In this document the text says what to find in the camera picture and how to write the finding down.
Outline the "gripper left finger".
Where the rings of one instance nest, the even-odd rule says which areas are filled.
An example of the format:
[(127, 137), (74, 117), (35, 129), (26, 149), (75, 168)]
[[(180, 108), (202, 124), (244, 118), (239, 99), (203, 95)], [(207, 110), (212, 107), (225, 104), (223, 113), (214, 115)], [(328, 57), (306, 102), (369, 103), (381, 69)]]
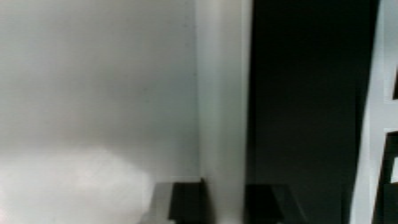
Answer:
[(159, 183), (155, 188), (155, 224), (209, 224), (205, 181)]

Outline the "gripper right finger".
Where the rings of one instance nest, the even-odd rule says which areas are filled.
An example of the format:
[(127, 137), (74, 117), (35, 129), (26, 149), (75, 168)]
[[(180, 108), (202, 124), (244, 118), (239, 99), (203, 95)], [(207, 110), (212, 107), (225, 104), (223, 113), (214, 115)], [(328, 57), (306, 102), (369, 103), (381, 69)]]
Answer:
[(246, 187), (246, 224), (310, 224), (289, 185)]

